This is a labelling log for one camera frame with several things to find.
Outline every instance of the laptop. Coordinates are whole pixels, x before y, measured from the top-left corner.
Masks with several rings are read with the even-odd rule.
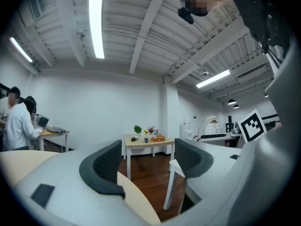
[[[45,116],[41,116],[40,119],[39,119],[39,123],[35,126],[33,126],[35,129],[36,128],[40,128],[42,130],[45,129],[45,127],[47,126],[48,124],[48,121],[49,121],[49,118],[45,117]]]

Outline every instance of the ceiling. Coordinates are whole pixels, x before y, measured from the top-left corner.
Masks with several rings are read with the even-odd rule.
[[[139,76],[170,76],[180,88],[223,102],[262,90],[272,71],[233,2],[226,2],[194,25],[181,19],[179,0],[104,0],[104,60],[95,58],[88,0],[25,0],[8,27],[39,70],[74,68]],[[195,85],[230,69],[210,86]]]

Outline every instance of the wooden floor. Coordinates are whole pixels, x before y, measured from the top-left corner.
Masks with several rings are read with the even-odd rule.
[[[184,178],[177,175],[176,189],[169,210],[163,209],[169,181],[170,156],[156,155],[131,159],[132,182],[149,200],[161,222],[178,215],[184,190]],[[121,162],[119,172],[127,176],[127,161]]]

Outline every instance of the bottle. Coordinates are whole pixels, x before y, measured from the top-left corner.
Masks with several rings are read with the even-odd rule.
[[[153,137],[156,138],[157,137],[157,133],[158,133],[158,130],[156,127],[154,127],[154,131],[152,133]]]

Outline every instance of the white shirt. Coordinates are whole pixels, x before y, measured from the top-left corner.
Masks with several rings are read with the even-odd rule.
[[[8,105],[8,97],[0,99],[0,114],[3,116],[8,116],[10,107]]]
[[[30,114],[24,103],[15,105],[9,113],[3,135],[3,149],[11,151],[30,146],[30,139],[37,139],[41,129],[34,129]]]

